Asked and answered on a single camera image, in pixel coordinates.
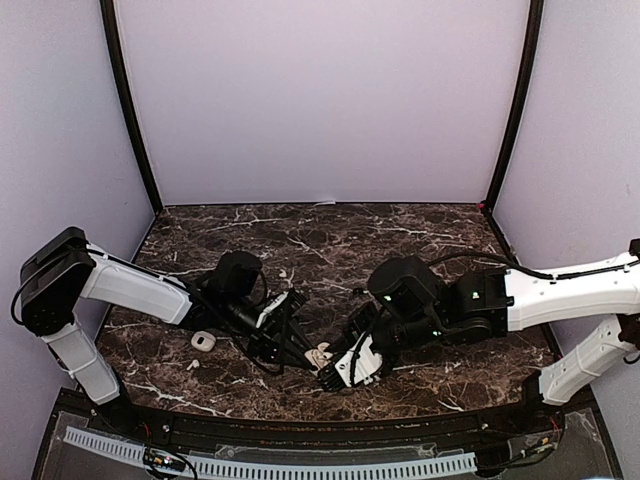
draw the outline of white vent grille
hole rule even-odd
[[[68,427],[64,441],[119,462],[143,467],[144,447]],[[269,465],[189,455],[201,479],[226,480],[422,480],[475,472],[475,454],[371,465]],[[192,477],[186,470],[183,477]]]

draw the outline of black vertical post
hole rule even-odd
[[[533,70],[533,61],[536,56],[536,48],[538,46],[538,36],[540,34],[540,25],[542,23],[542,8],[544,0],[531,0],[529,4],[529,19],[527,21],[527,31],[524,37],[524,46],[522,49],[522,58],[520,60],[520,70],[518,71],[518,80],[513,94],[513,102],[511,103],[511,111],[507,120],[507,128],[504,132],[502,146],[498,154],[498,161],[493,172],[491,185],[487,192],[487,198],[482,202],[484,208],[488,212],[492,212],[498,201],[500,189],[504,183],[507,174],[509,160],[513,153],[513,147],[516,143],[518,129],[520,128],[520,120],[524,111],[524,104],[529,90],[529,82],[531,81],[531,72]]]
[[[144,148],[140,125],[138,125],[138,117],[136,116],[135,107],[133,106],[133,97],[129,88],[127,72],[124,66],[124,56],[122,54],[122,46],[120,44],[120,35],[118,33],[118,22],[116,19],[115,6],[113,0],[100,0],[102,9],[102,22],[104,24],[104,33],[107,38],[107,47],[109,49],[109,57],[111,58],[111,68],[113,69],[113,78],[118,89],[118,97],[120,98],[120,107],[124,115],[124,121],[127,125],[129,138],[133,153],[138,163],[138,169],[147,190],[147,196],[151,202],[156,215],[162,211],[162,200],[158,192],[158,186],[153,178],[151,164],[147,151]]]

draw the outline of white wall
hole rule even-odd
[[[528,4],[119,1],[163,200],[482,200]]]
[[[131,257],[152,219],[109,65],[97,1],[0,1],[0,478],[30,478],[68,384],[9,304],[20,266],[69,225]],[[100,305],[83,305],[95,333]]]
[[[532,267],[603,259],[640,237],[640,3],[547,2],[497,219]],[[563,350],[598,320],[555,331]],[[625,478],[640,478],[639,370],[594,383]]]

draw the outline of marble tabletop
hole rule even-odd
[[[354,296],[392,256],[428,261],[461,249],[499,253],[475,205],[340,204],[168,207],[136,263],[193,280],[232,250],[264,263],[271,291],[289,286],[309,301],[299,321],[318,343],[340,332],[366,301]],[[436,268],[447,281],[468,259]],[[135,403],[204,415],[288,421],[383,420],[482,409],[516,402],[520,384],[553,357],[538,327],[506,338],[406,352],[393,375],[370,386],[323,392],[315,377],[288,368],[272,377],[246,360],[220,332],[213,351],[190,345],[191,333],[114,307],[98,346]],[[198,360],[199,368],[188,367]]]

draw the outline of dark brown marble surface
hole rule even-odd
[[[310,298],[299,317],[315,344],[334,337],[365,301],[351,290],[364,286],[385,259],[417,254],[428,261],[470,248],[499,252],[473,205],[189,206],[160,215],[137,263],[192,280],[226,251],[252,252],[263,260],[272,291],[295,285]],[[455,260],[436,271],[451,281],[470,266]],[[191,347],[191,333],[116,307],[98,345],[136,403],[291,421],[382,420],[502,405],[517,401],[522,380],[552,362],[533,328],[471,346],[407,352],[392,376],[335,394],[322,392],[305,371],[265,375],[228,337],[217,337],[213,351],[202,353]],[[195,359],[200,367],[187,370]]]

